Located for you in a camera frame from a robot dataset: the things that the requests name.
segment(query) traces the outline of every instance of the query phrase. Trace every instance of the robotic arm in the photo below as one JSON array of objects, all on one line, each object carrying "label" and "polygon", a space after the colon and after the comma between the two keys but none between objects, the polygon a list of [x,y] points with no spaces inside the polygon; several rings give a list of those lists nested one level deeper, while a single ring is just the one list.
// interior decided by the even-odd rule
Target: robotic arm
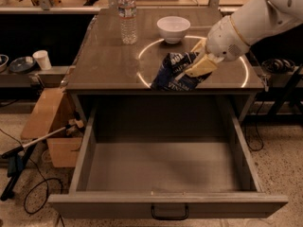
[{"label": "robotic arm", "polygon": [[202,45],[204,59],[194,62],[186,73],[196,77],[199,66],[234,61],[256,42],[302,23],[303,0],[251,0],[210,29]]}]

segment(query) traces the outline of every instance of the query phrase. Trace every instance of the plastic bottle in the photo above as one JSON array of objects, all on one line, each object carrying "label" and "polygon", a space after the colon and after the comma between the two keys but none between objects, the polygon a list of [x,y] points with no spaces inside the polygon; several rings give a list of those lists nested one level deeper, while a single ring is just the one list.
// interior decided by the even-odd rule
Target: plastic bottle
[{"label": "plastic bottle", "polygon": [[122,42],[134,44],[137,41],[135,0],[117,0],[121,25]]}]

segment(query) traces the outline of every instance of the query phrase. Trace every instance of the cup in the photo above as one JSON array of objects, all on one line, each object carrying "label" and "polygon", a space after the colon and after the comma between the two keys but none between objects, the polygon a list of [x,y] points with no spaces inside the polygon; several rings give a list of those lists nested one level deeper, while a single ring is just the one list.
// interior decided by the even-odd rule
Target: cup
[{"label": "cup", "polygon": [[51,63],[46,50],[38,50],[32,55],[32,57],[36,62],[38,62],[42,70],[49,70],[51,68]]}]

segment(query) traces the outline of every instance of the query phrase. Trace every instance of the drawer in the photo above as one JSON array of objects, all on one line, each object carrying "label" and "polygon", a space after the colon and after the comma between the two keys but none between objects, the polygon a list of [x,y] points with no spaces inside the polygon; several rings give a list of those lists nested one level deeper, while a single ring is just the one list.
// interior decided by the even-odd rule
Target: drawer
[{"label": "drawer", "polygon": [[65,218],[267,218],[288,202],[262,191],[228,96],[98,96]]}]

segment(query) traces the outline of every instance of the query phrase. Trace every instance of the concrete floor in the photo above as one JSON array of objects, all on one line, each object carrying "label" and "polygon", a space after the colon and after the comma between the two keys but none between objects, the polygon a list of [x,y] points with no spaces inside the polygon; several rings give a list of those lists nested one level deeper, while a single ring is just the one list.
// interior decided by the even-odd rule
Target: concrete floor
[{"label": "concrete floor", "polygon": [[[23,126],[33,109],[32,102],[16,102],[0,108],[0,130],[20,139]],[[194,219],[185,221],[156,221],[143,219],[64,219],[47,203],[36,214],[28,214],[24,201],[28,191],[42,180],[36,166],[29,162],[14,187],[14,197],[0,201],[0,227],[14,226],[117,226],[117,227],[299,227],[303,223],[303,122],[301,124],[258,123],[258,131],[264,149],[252,152],[262,186],[268,194],[283,194],[289,203],[267,219]],[[247,127],[248,142],[258,148],[260,142],[255,127]],[[0,154],[18,146],[18,143],[0,132]],[[37,163],[45,178],[60,178],[63,191],[67,191],[72,177],[72,168],[55,168],[42,158],[47,146],[39,143],[31,159]],[[0,167],[0,192],[2,194],[9,179],[7,169]],[[57,182],[49,182],[51,192],[60,192]],[[27,199],[29,212],[35,211],[45,199],[45,184],[32,192]]]}]

